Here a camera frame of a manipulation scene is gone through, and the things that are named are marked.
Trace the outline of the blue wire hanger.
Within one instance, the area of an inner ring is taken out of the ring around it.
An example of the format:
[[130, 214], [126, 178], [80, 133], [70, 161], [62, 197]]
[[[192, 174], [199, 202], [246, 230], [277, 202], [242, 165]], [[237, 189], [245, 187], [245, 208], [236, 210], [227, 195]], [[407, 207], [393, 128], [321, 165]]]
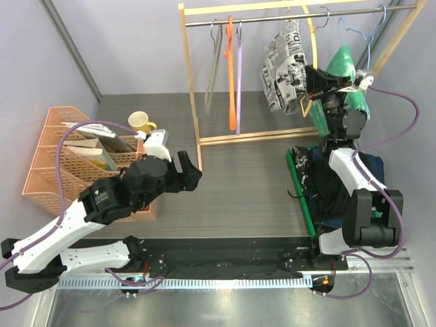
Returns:
[[348, 27], [347, 22], [344, 18], [340, 17], [338, 19], [338, 30], [339, 30], [339, 35], [340, 35], [340, 39], [341, 39], [341, 44], [344, 45], [344, 38], [343, 38], [343, 32], [342, 32], [342, 27], [345, 28], [346, 31], [351, 31], [353, 33], [357, 33], [360, 34], [363, 38], [363, 40], [367, 43], [367, 50], [366, 50], [366, 54], [367, 54], [367, 63], [365, 64], [365, 68], [369, 69], [371, 66], [371, 47], [372, 47], [372, 43], [374, 42], [375, 36], [377, 35], [378, 31], [380, 30], [380, 28], [384, 25], [386, 19], [387, 19], [387, 6], [384, 4], [381, 4], [379, 6], [379, 8], [381, 8], [383, 10], [383, 16], [381, 18], [381, 20], [378, 22], [378, 24], [375, 26], [373, 32], [369, 35], [366, 36], [362, 31], [357, 30], [357, 29], [353, 29], [351, 27]]

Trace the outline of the black white patterned trousers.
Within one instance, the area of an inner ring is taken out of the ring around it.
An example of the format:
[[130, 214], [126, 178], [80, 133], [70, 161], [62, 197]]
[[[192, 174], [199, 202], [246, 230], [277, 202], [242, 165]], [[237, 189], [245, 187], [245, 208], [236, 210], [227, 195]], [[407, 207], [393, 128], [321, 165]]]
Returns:
[[303, 146], [292, 146], [290, 150], [297, 179], [302, 190], [306, 192], [308, 182], [311, 179], [311, 149]]

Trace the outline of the clear acrylic hanger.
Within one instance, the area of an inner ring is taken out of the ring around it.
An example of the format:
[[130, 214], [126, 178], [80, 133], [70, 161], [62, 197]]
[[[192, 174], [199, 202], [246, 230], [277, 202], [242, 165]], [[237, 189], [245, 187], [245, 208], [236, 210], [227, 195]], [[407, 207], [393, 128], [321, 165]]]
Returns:
[[211, 65], [210, 74], [208, 77], [208, 84], [204, 94], [204, 105], [205, 111], [207, 114], [210, 114], [213, 93], [215, 90], [215, 82], [217, 77], [217, 70], [219, 66], [219, 58], [221, 53], [221, 45], [223, 39], [223, 27], [221, 25], [217, 25], [217, 32], [213, 35], [213, 27], [214, 23], [211, 24], [211, 38], [213, 40], [213, 60]]

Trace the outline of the white black printed garment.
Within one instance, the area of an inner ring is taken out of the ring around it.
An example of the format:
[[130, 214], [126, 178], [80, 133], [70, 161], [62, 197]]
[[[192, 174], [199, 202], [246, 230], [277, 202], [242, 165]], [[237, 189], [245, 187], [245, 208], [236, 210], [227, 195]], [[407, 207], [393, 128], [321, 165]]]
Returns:
[[260, 73], [270, 111], [296, 113], [306, 95], [307, 64], [298, 20], [289, 21], [264, 47], [266, 60]]

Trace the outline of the purple plastic hanger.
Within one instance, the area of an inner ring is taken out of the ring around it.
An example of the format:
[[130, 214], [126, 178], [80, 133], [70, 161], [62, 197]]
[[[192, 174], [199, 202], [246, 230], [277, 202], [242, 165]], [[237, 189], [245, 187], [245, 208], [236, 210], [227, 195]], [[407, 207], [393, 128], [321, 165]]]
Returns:
[[240, 135], [241, 102], [242, 102], [242, 68], [243, 68], [243, 43], [242, 22], [236, 30], [237, 34], [237, 73], [236, 73], [236, 135]]

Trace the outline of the yellow plastic hanger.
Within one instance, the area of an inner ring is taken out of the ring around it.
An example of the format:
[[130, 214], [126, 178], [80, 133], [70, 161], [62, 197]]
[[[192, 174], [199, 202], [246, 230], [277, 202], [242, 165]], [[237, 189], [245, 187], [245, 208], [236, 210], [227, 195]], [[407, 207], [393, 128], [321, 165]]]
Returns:
[[[317, 69], [318, 68], [318, 57], [317, 57], [317, 42], [316, 42], [316, 36], [315, 36], [315, 28], [313, 26], [313, 22], [311, 18], [306, 18], [307, 25], [309, 28], [310, 33], [310, 40], [311, 40], [311, 52], [312, 52], [312, 66]], [[302, 110], [302, 116], [306, 118], [309, 115], [309, 112], [312, 108], [313, 101], [309, 99], [309, 97], [306, 95], [300, 100], [300, 107]]]

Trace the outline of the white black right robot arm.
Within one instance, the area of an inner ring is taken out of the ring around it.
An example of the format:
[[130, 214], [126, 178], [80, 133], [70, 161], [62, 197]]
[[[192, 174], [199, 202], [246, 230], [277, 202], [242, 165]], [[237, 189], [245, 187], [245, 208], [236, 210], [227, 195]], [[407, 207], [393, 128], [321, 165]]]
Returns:
[[322, 137], [321, 152], [350, 196], [342, 227], [319, 236], [319, 246], [307, 253], [309, 265], [321, 270], [331, 263], [332, 255], [345, 255], [362, 247], [398, 249], [404, 226], [403, 195], [389, 190], [361, 160], [355, 141], [368, 114], [363, 108], [346, 107], [348, 94], [370, 85], [371, 72], [360, 71], [350, 78], [308, 65], [305, 74], [307, 96], [320, 102], [328, 128]]

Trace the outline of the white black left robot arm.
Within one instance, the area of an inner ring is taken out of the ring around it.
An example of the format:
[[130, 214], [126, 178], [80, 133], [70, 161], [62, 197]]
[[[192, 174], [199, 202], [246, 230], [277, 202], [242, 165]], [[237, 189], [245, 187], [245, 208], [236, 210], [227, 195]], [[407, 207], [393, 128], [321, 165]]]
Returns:
[[12, 261], [5, 284], [13, 290], [34, 294], [56, 285], [63, 278], [105, 268], [138, 272], [146, 262], [136, 237], [89, 248], [73, 248], [88, 234], [142, 210], [163, 193], [194, 191], [202, 172], [187, 152], [178, 152], [181, 172], [173, 161], [144, 155], [118, 175], [96, 180], [80, 193], [62, 217], [40, 231], [1, 243], [3, 258]]

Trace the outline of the orange plastic hanger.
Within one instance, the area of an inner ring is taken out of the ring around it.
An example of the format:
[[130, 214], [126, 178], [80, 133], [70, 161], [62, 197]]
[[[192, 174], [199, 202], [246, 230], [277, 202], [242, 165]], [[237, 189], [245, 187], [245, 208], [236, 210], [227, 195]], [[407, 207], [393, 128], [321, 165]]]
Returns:
[[224, 57], [228, 60], [228, 84], [229, 84], [229, 128], [231, 131], [236, 130], [236, 100], [234, 86], [234, 56], [233, 56], [233, 19], [228, 16], [226, 26], [227, 51]]

